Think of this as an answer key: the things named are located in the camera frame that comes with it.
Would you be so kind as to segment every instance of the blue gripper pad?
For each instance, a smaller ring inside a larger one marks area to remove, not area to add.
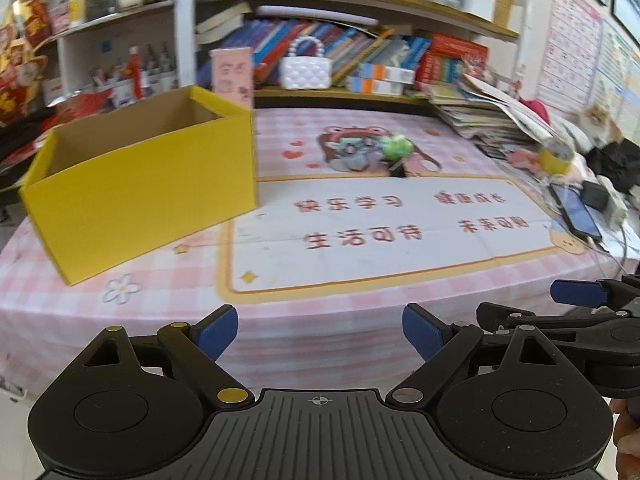
[[[598,282],[555,280],[551,285],[551,298],[556,303],[598,308],[607,303],[609,295]]]
[[[191,327],[191,339],[212,361],[222,355],[238,335],[238,313],[230,306],[220,307]]]
[[[449,326],[415,303],[404,308],[402,332],[425,362],[436,355],[451,338]]]

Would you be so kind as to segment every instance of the table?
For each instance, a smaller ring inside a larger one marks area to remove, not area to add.
[[[421,364],[402,337],[407,303],[446,322],[474,320],[481,301],[560,314],[554,279],[602,277],[593,254],[557,247],[532,190],[440,120],[278,108],[255,129],[260,209],[76,286],[27,218],[0,254],[0,375],[37,395],[105,326],[146,335],[232,303],[239,335],[219,363],[247,387],[373,386]],[[391,132],[418,147],[416,176],[383,176]],[[126,190],[105,199],[126,211]]]

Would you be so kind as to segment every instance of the pink card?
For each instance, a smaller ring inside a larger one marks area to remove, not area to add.
[[[210,50],[213,93],[247,108],[254,107],[252,50],[217,48]]]

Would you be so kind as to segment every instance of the white floor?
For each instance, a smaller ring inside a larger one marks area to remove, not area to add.
[[[43,469],[29,436],[27,416],[30,405],[14,404],[0,395],[0,479],[35,480]],[[616,451],[611,443],[598,471],[606,480],[616,480]]]

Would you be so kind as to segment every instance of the gold screw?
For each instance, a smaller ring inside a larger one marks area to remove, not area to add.
[[[249,394],[242,388],[225,388],[218,393],[218,398],[227,404],[236,404],[246,400]]]

